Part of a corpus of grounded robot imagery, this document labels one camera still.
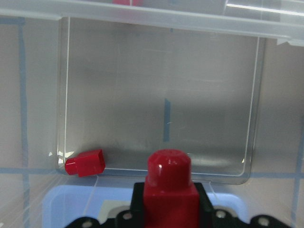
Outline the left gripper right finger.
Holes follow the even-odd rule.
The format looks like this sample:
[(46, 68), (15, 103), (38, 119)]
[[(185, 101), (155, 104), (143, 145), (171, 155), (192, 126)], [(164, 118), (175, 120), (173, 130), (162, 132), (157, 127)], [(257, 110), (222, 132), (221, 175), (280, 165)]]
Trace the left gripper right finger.
[(238, 217), (232, 216), (225, 209), (215, 209), (201, 183), (196, 182), (195, 188), (199, 193), (199, 227), (200, 228), (288, 228), (282, 221), (265, 214), (251, 218), (245, 223)]

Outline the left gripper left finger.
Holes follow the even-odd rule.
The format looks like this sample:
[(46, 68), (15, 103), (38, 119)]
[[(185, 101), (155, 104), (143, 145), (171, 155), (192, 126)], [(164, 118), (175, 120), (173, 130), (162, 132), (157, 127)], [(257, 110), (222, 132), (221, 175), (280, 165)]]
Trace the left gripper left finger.
[(92, 217), (80, 217), (71, 222), (72, 228), (143, 228), (144, 227), (144, 183), (135, 183), (130, 208), (100, 223)]

